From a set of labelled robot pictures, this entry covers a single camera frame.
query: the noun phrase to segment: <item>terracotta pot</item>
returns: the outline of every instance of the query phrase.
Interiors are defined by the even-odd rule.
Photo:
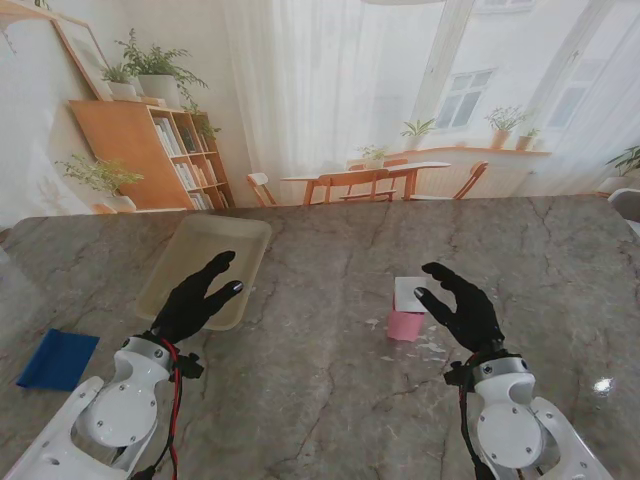
[[[147,97],[164,98],[169,108],[182,110],[178,83],[172,75],[138,75]]]
[[[491,148],[499,150],[504,147],[504,142],[507,141],[511,132],[508,130],[496,130],[493,134],[493,140],[491,142]]]
[[[516,150],[528,150],[531,142],[533,142],[533,137],[527,137],[525,135],[520,136],[516,143]]]
[[[104,199],[107,207],[113,208],[118,213],[133,213],[136,211],[136,204],[129,197],[118,196]]]
[[[620,188],[627,188],[633,180],[630,177],[609,177],[596,188],[596,193],[608,197]]]
[[[114,100],[138,100],[136,89],[128,83],[107,82]]]

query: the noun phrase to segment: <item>plant pot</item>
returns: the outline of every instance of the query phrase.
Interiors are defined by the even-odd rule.
[[[182,110],[178,82],[172,75],[138,75],[147,97],[163,98],[169,108]]]
[[[528,150],[531,142],[533,142],[533,137],[527,137],[525,135],[520,136],[516,143],[516,150]]]
[[[111,93],[113,94],[114,100],[133,100],[138,101],[138,96],[136,95],[136,89],[133,85],[128,83],[116,83],[116,82],[107,82],[109,88],[111,89]]]
[[[107,197],[104,199],[104,204],[118,213],[133,213],[136,211],[136,204],[125,196]]]
[[[491,141],[491,148],[494,150],[500,150],[504,147],[504,142],[507,141],[511,132],[508,130],[496,130],[493,134],[493,140]]]
[[[596,188],[596,193],[608,197],[620,188],[627,188],[633,180],[631,177],[609,177]]]
[[[131,85],[133,85],[133,88],[136,89],[136,95],[140,97],[146,96],[144,90],[142,90],[142,85],[140,85],[140,80],[138,80],[138,77],[131,77]]]
[[[377,170],[378,168],[382,168],[383,163],[384,163],[383,158],[367,158],[364,161],[364,167],[367,170]]]
[[[418,150],[420,143],[422,142],[421,135],[411,135],[407,137],[406,150]]]

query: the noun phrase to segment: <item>wooden table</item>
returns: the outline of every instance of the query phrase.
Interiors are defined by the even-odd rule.
[[[418,178],[418,171],[423,168],[447,168],[450,167],[450,163],[445,162],[419,162],[419,163],[407,163],[406,165],[397,165],[395,167],[386,167],[385,170],[389,171],[389,178],[405,178],[404,183],[404,195],[403,200],[410,200],[411,195],[416,193],[416,179]],[[320,186],[318,178],[323,173],[311,173],[309,175],[300,175],[299,177],[285,177],[280,180],[283,182],[307,182],[307,188],[304,192],[303,205],[311,205],[311,197],[313,197],[313,190],[315,187]]]

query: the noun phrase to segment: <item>black glove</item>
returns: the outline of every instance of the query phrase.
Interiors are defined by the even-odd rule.
[[[499,350],[504,335],[487,295],[440,263],[427,263],[422,266],[422,270],[456,297],[458,308],[454,313],[426,288],[415,289],[414,293],[420,303],[438,323],[447,327],[458,343],[473,353]]]
[[[171,343],[178,343],[198,332],[209,317],[220,311],[244,287],[242,282],[234,280],[204,298],[213,279],[229,270],[235,256],[232,251],[220,253],[202,270],[185,278],[171,291],[167,303],[151,325],[151,331]]]

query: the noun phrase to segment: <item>blue cloth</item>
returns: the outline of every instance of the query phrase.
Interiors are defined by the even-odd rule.
[[[72,392],[100,338],[51,329],[16,385],[24,388],[48,388]]]

